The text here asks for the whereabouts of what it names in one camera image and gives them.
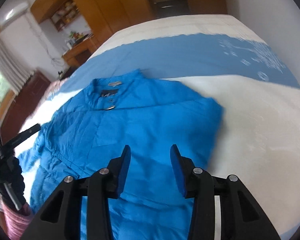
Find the pink sleeve forearm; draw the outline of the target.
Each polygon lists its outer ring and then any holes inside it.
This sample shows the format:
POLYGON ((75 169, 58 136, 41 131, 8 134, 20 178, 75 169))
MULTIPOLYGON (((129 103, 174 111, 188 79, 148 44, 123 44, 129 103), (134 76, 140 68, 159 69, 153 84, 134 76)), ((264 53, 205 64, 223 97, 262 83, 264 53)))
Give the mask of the pink sleeve forearm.
POLYGON ((26 202, 21 210, 13 211, 4 201, 1 201, 7 224, 7 235, 11 240, 20 239, 26 228, 31 223, 34 214, 26 202))

